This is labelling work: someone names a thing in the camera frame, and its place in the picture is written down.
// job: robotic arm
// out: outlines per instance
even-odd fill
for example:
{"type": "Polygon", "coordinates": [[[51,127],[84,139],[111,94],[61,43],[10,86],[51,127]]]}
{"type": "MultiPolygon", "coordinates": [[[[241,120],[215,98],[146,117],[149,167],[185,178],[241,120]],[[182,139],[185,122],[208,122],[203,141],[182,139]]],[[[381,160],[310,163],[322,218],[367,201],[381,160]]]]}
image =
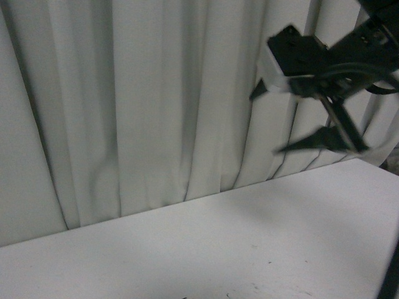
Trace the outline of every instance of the robotic arm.
{"type": "Polygon", "coordinates": [[[399,91],[390,75],[399,68],[399,0],[358,1],[370,19],[331,48],[289,25],[262,49],[257,63],[261,79],[250,100],[266,92],[312,97],[322,102],[334,123],[277,152],[326,148],[360,154],[369,149],[343,104],[363,89],[376,94],[399,91]],[[393,89],[374,85],[378,81],[393,89]]]}

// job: black cable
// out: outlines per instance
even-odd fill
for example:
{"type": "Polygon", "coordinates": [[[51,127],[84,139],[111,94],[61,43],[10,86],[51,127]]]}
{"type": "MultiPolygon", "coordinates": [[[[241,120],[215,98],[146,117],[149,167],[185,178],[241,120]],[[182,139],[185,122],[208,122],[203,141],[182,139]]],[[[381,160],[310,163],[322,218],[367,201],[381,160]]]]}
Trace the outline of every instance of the black cable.
{"type": "MultiPolygon", "coordinates": [[[[361,63],[346,63],[333,65],[319,75],[317,79],[325,79],[338,74],[365,74],[373,75],[391,85],[394,90],[399,90],[399,81],[384,68],[374,65],[361,64],[361,63]]],[[[393,252],[390,264],[385,273],[383,282],[380,287],[377,299],[395,299],[399,287],[399,235],[397,237],[397,245],[393,252]]]]}
{"type": "Polygon", "coordinates": [[[399,239],[393,252],[391,262],[381,285],[377,299],[395,298],[399,285],[399,239]]]}
{"type": "Polygon", "coordinates": [[[395,90],[399,90],[399,81],[384,68],[375,65],[363,64],[360,62],[349,62],[345,64],[336,64],[328,67],[325,72],[317,74],[315,79],[327,79],[333,75],[338,74],[364,74],[373,75],[391,85],[395,90]]]}
{"type": "Polygon", "coordinates": [[[366,88],[366,90],[370,93],[373,93],[375,95],[391,95],[393,93],[398,93],[399,90],[396,89],[387,89],[387,88],[382,88],[376,85],[371,85],[370,87],[366,88]]]}

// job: white curtain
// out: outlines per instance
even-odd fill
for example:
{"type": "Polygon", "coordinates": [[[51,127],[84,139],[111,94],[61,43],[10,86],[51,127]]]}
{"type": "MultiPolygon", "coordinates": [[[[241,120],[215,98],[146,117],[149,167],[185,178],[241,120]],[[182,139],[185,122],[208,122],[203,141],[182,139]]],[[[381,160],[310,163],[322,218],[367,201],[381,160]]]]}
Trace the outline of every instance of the white curtain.
{"type": "MultiPolygon", "coordinates": [[[[350,158],[273,155],[327,114],[248,95],[267,37],[293,23],[333,44],[364,19],[355,0],[0,3],[0,245],[350,158]]],[[[347,108],[372,145],[397,127],[393,97],[347,108]]]]}

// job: white tabletop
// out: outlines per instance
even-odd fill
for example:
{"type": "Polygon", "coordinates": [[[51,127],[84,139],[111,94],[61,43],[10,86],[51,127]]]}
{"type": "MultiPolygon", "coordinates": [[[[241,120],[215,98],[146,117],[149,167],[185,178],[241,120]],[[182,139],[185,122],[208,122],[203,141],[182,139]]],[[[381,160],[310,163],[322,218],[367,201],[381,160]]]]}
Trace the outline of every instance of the white tabletop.
{"type": "Polygon", "coordinates": [[[399,177],[351,160],[0,249],[0,298],[375,298],[399,177]]]}

